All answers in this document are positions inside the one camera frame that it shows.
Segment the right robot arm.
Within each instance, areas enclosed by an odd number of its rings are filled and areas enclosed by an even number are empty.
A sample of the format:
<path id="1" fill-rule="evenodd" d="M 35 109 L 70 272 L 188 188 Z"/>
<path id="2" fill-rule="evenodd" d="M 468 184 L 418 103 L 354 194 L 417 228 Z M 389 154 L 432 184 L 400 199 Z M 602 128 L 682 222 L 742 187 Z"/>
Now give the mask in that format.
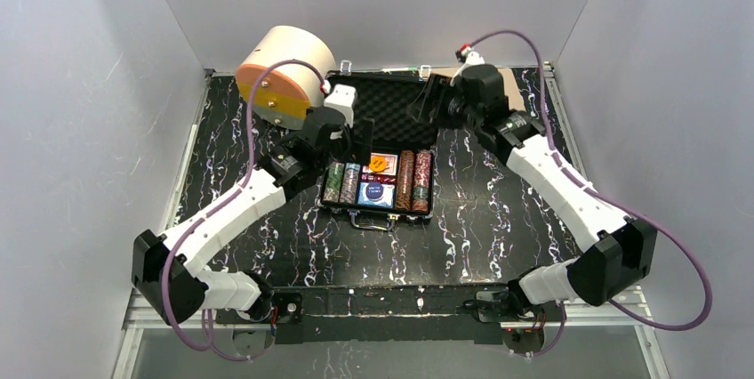
<path id="1" fill-rule="evenodd" d="M 649 274 L 656 228 L 598 199 L 593 185 L 551 147 L 543 123 L 509 105 L 500 70 L 477 52 L 469 52 L 451 76 L 430 73 L 408 113 L 421 124 L 471 130 L 554 210 L 582 252 L 512 279 L 482 308 L 523 314 L 574 299 L 600 306 Z"/>

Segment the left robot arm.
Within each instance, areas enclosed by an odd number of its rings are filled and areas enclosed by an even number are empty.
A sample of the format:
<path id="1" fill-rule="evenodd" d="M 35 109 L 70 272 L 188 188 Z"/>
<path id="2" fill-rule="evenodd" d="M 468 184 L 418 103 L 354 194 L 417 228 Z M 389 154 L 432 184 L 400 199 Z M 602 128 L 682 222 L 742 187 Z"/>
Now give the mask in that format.
<path id="1" fill-rule="evenodd" d="M 259 315 L 271 286 L 253 272 L 212 271 L 208 262 L 263 216 L 316 185 L 334 161 L 370 158 L 371 135 L 354 132 L 357 89 L 337 84 L 323 106 L 255 162 L 239 182 L 184 222 L 133 242 L 132 283 L 169 326 L 202 310 Z"/>

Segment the blue small blind button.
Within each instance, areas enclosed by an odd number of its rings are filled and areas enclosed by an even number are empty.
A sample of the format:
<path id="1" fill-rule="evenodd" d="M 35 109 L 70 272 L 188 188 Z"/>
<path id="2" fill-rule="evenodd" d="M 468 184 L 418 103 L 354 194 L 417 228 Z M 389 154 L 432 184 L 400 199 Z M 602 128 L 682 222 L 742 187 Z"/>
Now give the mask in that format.
<path id="1" fill-rule="evenodd" d="M 384 193 L 384 188 L 381 183 L 369 182 L 365 187 L 365 196 L 368 199 L 376 200 L 381 199 Z"/>

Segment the red playing card deck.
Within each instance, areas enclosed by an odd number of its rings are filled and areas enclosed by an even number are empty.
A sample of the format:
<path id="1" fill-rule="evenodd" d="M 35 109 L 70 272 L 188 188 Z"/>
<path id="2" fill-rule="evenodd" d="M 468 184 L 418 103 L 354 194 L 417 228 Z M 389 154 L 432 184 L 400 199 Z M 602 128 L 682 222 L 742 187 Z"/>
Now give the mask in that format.
<path id="1" fill-rule="evenodd" d="M 374 152 L 367 165 L 362 167 L 363 173 L 395 176 L 399 163 L 398 154 Z"/>

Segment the blue playing card deck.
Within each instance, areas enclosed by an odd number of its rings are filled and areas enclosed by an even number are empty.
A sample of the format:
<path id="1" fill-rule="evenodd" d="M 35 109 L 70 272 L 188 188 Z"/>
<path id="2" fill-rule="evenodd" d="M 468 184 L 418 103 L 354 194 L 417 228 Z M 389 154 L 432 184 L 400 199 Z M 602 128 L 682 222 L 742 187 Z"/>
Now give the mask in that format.
<path id="1" fill-rule="evenodd" d="M 361 182 L 357 195 L 357 204 L 379 208 L 392 208 L 395 200 L 394 184 L 377 181 Z"/>

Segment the black poker set case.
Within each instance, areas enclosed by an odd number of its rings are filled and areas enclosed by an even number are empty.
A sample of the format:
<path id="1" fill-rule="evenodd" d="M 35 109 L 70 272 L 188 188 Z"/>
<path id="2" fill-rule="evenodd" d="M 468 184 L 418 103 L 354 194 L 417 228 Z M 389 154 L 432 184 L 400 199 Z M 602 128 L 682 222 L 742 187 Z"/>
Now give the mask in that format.
<path id="1" fill-rule="evenodd" d="M 413 69 L 390 69 L 377 71 L 354 71 L 335 70 L 328 73 L 327 78 L 333 85 L 348 85 L 356 90 L 357 100 L 354 104 L 355 121 L 354 129 L 362 127 L 361 121 L 366 118 L 374 119 L 373 148 L 372 153 L 400 154 L 403 150 L 411 150 L 414 155 L 421 150 L 429 150 L 432 153 L 431 176 L 429 180 L 429 212 L 427 214 L 416 213 L 411 210 L 399 210 L 395 208 L 395 200 L 392 208 L 379 208 L 360 206 L 357 197 L 354 204 L 327 203 L 322 200 L 327 171 L 324 174 L 324 182 L 318 194 L 317 204 L 334 214 L 346 214 L 353 227 L 361 230 L 378 230 L 377 224 L 362 223 L 358 219 L 361 216 L 371 215 L 375 218 L 386 220 L 382 230 L 389 231 L 398 222 L 427 222 L 432 217 L 434 197 L 434 173 L 435 153 L 434 146 L 437 142 L 439 129 L 433 125 L 423 125 L 414 122 L 406 113 L 406 107 L 420 93 L 427 79 L 432 75 L 428 67 Z M 363 173 L 360 170 L 359 184 Z M 371 181 L 387 183 L 387 175 L 370 174 Z"/>

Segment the yellow big blind button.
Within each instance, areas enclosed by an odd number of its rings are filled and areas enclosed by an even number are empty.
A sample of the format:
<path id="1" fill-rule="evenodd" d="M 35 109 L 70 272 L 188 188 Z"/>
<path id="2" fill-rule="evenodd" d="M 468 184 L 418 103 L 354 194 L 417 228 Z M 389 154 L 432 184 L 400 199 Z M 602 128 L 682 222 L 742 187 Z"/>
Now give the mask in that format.
<path id="1" fill-rule="evenodd" d="M 384 172 L 389 166 L 389 161 L 382 155 L 372 155 L 369 169 L 375 173 Z"/>

